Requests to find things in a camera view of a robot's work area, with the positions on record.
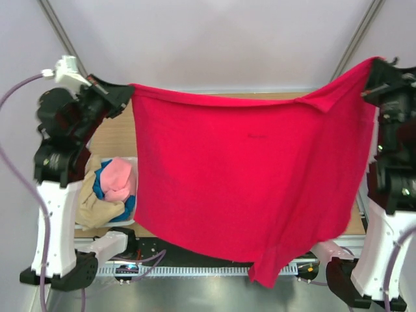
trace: wooden surface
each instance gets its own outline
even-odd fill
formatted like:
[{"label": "wooden surface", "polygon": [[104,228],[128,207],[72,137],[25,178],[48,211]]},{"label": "wooden surface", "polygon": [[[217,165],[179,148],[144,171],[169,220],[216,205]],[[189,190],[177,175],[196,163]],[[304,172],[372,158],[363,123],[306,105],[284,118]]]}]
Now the wooden surface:
[{"label": "wooden surface", "polygon": [[[257,94],[221,94],[233,98],[252,98],[252,99],[291,99],[298,98],[303,93],[257,93]],[[98,128],[92,139],[91,152],[101,157],[128,157],[136,156],[136,135],[133,120],[132,105],[129,104],[123,114],[115,119],[105,120]],[[134,223],[128,228],[134,229],[137,237],[153,237],[149,231],[142,226]],[[108,228],[93,229],[89,231],[75,230],[75,237],[103,236]],[[355,204],[351,212],[351,221],[345,231],[346,235],[365,234],[361,222],[358,207]]]}]

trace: white basket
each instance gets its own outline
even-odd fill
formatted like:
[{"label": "white basket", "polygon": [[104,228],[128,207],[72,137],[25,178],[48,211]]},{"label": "white basket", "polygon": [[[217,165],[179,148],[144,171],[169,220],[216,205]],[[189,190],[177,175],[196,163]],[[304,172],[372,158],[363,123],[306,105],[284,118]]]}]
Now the white basket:
[{"label": "white basket", "polygon": [[[133,165],[133,172],[136,175],[136,187],[138,186],[138,170],[137,170],[137,157],[120,157],[121,159],[124,159],[125,161],[128,161]],[[101,162],[109,161],[112,158],[102,158]],[[130,224],[135,223],[133,220],[133,217],[135,216],[136,212],[136,205],[137,201],[135,202],[135,206],[133,207],[133,210],[131,211],[130,217],[127,220],[119,221],[119,222],[109,222],[106,224],[103,224],[99,228],[111,228],[112,226],[129,226]],[[83,226],[80,224],[75,224],[76,229],[82,229]]]}]

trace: red cloth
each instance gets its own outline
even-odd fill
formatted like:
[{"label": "red cloth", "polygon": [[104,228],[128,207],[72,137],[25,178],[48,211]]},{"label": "red cloth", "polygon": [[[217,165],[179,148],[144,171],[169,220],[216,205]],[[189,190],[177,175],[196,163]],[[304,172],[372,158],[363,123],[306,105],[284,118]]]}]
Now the red cloth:
[{"label": "red cloth", "polygon": [[254,262],[251,280],[341,235],[363,177],[372,59],[304,97],[236,99],[134,84],[135,220],[193,252]]}]

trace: pink cloth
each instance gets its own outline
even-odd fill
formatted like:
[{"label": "pink cloth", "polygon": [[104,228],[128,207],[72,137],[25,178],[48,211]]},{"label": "pink cloth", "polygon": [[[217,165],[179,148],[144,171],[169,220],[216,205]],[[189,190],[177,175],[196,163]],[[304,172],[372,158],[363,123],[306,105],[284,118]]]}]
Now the pink cloth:
[{"label": "pink cloth", "polygon": [[136,177],[130,162],[116,157],[102,171],[101,189],[106,202],[126,201],[136,194]]}]

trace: pile of clothes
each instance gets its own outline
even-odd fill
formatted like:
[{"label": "pile of clothes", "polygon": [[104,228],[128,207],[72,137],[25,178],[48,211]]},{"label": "pile of clothes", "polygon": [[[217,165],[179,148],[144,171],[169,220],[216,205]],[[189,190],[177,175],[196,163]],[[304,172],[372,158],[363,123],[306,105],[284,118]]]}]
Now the pile of clothes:
[{"label": "pile of clothes", "polygon": [[98,155],[92,155],[78,197],[75,222],[83,229],[92,229],[127,220],[136,203],[136,181],[129,161],[115,157],[101,162]]}]

